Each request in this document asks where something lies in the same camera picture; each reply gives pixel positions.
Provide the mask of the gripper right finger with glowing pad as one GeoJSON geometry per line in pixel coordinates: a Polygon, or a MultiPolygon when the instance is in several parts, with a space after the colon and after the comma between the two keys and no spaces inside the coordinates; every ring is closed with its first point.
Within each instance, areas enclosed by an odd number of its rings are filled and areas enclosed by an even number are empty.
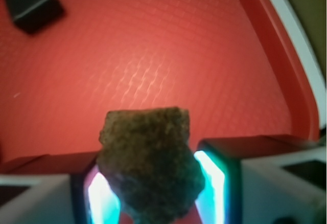
{"type": "Polygon", "coordinates": [[[207,138],[202,223],[326,223],[326,147],[280,136],[207,138]]]}

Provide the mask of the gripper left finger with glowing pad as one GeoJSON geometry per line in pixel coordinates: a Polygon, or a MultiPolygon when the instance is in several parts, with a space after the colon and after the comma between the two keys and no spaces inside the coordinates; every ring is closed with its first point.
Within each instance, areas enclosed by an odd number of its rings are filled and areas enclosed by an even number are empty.
{"type": "Polygon", "coordinates": [[[97,152],[44,154],[1,164],[1,223],[119,223],[120,201],[97,152]]]}

